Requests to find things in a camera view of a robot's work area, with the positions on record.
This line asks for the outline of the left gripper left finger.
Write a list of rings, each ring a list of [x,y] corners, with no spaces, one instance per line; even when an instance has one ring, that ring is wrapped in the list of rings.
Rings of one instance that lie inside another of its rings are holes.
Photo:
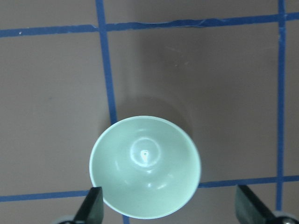
[[[103,218],[104,205],[102,187],[92,187],[72,222],[74,224],[101,224]]]

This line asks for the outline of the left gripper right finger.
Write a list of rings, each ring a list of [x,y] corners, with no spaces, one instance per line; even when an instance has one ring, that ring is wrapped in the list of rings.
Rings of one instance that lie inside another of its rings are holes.
[[[272,224],[276,217],[247,186],[237,185],[235,215],[240,224]]]

